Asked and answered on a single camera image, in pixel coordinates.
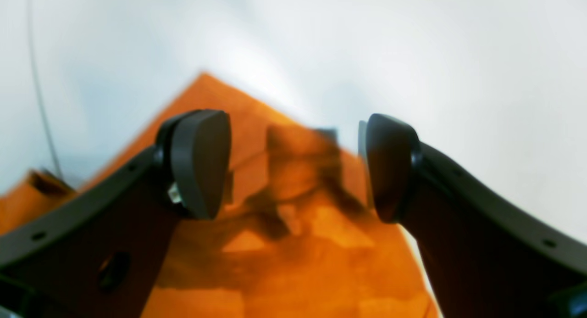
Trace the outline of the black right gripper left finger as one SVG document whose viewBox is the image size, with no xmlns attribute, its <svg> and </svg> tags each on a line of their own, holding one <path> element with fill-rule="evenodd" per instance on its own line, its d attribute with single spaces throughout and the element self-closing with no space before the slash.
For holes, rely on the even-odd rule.
<svg viewBox="0 0 587 318">
<path fill-rule="evenodd" d="M 3 318 L 139 318 L 179 222 L 222 206 L 232 132 L 180 114 L 153 145 L 61 207 L 1 237 Z"/>
</svg>

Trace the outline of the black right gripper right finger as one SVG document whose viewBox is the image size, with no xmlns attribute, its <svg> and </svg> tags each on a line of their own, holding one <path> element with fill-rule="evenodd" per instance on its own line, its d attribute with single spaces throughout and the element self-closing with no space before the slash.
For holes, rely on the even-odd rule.
<svg viewBox="0 0 587 318">
<path fill-rule="evenodd" d="M 377 215 L 416 240 L 443 316 L 586 316 L 585 243 L 509 203 L 394 117 L 359 123 L 359 153 Z"/>
</svg>

